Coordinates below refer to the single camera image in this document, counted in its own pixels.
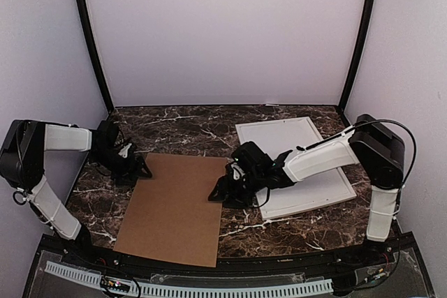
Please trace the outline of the brown cardboard backing board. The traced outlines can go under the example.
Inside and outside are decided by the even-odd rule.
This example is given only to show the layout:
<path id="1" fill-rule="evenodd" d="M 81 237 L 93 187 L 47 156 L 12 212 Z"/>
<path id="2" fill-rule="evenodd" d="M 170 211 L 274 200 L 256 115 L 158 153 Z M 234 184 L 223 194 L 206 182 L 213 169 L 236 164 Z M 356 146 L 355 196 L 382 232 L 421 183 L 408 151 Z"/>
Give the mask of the brown cardboard backing board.
<path id="1" fill-rule="evenodd" d="M 222 206 L 208 201 L 225 158 L 148 154 L 151 179 L 132 193 L 114 251 L 181 265 L 215 267 Z"/>

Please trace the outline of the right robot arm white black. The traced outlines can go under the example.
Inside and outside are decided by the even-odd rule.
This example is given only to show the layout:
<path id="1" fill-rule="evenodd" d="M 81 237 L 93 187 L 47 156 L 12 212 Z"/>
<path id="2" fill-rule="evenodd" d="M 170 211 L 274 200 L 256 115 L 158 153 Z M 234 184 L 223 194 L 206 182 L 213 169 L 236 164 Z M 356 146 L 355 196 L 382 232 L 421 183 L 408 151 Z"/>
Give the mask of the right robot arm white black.
<path id="1" fill-rule="evenodd" d="M 217 179 L 207 199 L 228 208 L 251 208 L 261 190 L 292 187 L 320 173 L 359 164 L 369 178 L 372 198 L 368 241 L 357 249 L 356 259 L 370 266 L 383 255 L 381 242 L 388 238 L 400 210 L 402 189 L 414 167 L 413 163 L 404 165 L 404 140 L 387 128 L 388 124 L 408 131 L 400 122 L 362 114 L 337 134 L 306 147 L 296 146 L 275 159 L 255 142 L 245 142 L 231 154 L 224 175 Z"/>

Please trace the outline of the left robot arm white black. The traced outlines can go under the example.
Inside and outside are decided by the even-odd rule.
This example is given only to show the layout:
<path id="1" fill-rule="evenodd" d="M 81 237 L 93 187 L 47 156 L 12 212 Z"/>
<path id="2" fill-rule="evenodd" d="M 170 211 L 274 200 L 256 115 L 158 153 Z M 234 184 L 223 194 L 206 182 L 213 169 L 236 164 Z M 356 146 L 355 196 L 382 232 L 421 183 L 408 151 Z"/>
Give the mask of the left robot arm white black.
<path id="1" fill-rule="evenodd" d="M 125 138 L 119 126 L 103 120 L 91 130 L 76 125 L 45 121 L 14 120 L 1 145 L 1 177 L 20 196 L 17 204 L 29 204 L 41 222 L 75 243 L 72 257 L 83 267 L 98 262 L 98 251 L 89 245 L 88 228 L 75 218 L 52 190 L 45 176 L 44 158 L 48 151 L 86 152 L 89 160 L 108 170 L 117 186 L 135 186 L 152 172 L 136 145 Z"/>

